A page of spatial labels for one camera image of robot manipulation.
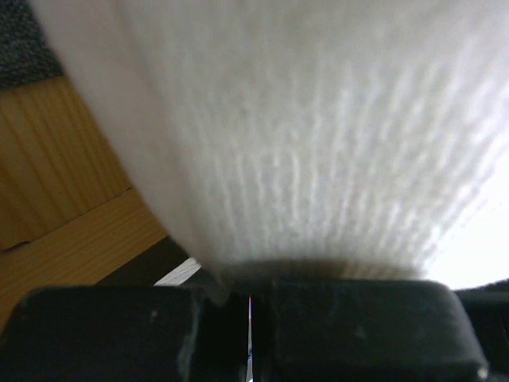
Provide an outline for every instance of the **white fabric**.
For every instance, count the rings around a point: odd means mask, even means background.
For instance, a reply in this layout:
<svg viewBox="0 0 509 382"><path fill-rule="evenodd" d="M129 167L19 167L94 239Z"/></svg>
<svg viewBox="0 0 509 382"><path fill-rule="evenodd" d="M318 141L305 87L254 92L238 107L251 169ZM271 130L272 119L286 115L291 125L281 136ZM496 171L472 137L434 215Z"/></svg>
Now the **white fabric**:
<svg viewBox="0 0 509 382"><path fill-rule="evenodd" d="M148 206L223 280L509 277L509 2L33 5Z"/></svg>

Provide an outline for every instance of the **wooden plank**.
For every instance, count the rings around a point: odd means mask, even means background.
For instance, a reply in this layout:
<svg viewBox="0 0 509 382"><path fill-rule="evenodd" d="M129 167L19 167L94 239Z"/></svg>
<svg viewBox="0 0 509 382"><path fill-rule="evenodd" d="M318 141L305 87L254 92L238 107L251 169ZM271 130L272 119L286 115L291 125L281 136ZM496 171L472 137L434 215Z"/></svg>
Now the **wooden plank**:
<svg viewBox="0 0 509 382"><path fill-rule="evenodd" d="M129 187L66 78L0 92L0 249L35 240Z"/></svg>
<svg viewBox="0 0 509 382"><path fill-rule="evenodd" d="M130 189L31 244L1 253L0 328L33 288L97 283L165 236Z"/></svg>

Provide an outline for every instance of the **dark gray textured fabric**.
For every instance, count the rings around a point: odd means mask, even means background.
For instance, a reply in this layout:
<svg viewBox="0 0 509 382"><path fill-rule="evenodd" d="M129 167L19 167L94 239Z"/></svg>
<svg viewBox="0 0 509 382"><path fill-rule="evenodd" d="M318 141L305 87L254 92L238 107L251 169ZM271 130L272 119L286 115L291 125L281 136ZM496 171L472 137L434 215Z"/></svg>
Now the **dark gray textured fabric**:
<svg viewBox="0 0 509 382"><path fill-rule="evenodd" d="M0 0L0 90L62 74L26 0Z"/></svg>

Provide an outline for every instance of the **wooden board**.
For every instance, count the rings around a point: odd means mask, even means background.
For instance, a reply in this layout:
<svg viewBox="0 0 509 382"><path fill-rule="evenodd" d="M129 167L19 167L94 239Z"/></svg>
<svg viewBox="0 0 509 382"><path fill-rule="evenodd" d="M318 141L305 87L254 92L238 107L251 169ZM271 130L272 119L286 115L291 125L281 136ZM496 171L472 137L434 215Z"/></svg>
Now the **wooden board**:
<svg viewBox="0 0 509 382"><path fill-rule="evenodd" d="M130 189L31 244L0 253L0 328L33 288L97 283L165 236Z"/></svg>
<svg viewBox="0 0 509 382"><path fill-rule="evenodd" d="M66 78L0 92L0 249L42 237L129 187Z"/></svg>

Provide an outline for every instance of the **black plastic part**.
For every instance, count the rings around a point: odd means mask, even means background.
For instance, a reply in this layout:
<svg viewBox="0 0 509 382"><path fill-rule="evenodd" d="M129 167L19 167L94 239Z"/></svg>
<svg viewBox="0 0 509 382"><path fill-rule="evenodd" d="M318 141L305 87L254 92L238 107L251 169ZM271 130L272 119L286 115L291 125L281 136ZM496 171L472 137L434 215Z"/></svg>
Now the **black plastic part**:
<svg viewBox="0 0 509 382"><path fill-rule="evenodd" d="M457 296L426 282L276 282L255 298L257 381L478 380L488 363Z"/></svg>
<svg viewBox="0 0 509 382"><path fill-rule="evenodd" d="M0 338L0 381L244 381L247 312L196 289L37 290Z"/></svg>

